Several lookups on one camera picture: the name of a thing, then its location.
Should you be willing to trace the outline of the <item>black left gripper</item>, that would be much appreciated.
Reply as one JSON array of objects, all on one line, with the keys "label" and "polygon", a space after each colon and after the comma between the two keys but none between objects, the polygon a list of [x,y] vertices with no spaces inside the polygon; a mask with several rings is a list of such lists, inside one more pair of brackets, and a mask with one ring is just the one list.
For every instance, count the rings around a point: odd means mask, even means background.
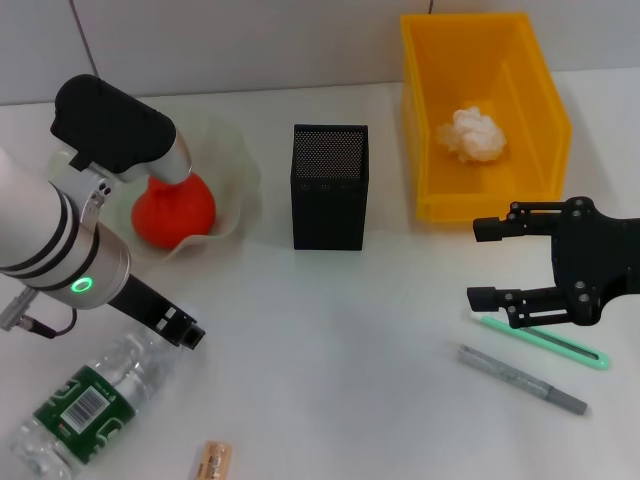
[{"label": "black left gripper", "polygon": [[134,275],[128,277],[108,305],[158,333],[174,346],[195,349],[205,335],[193,317]]}]

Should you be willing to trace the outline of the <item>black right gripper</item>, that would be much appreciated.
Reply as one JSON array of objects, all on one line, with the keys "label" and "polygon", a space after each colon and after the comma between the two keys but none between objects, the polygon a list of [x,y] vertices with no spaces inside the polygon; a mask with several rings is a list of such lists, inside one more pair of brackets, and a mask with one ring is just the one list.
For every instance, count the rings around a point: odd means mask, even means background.
[{"label": "black right gripper", "polygon": [[639,293],[639,220],[604,215],[588,197],[564,202],[514,201],[504,219],[475,219],[473,232],[477,242],[527,235],[552,237],[557,287],[467,289],[472,311],[504,309],[513,329],[563,323],[592,326],[610,301]]}]

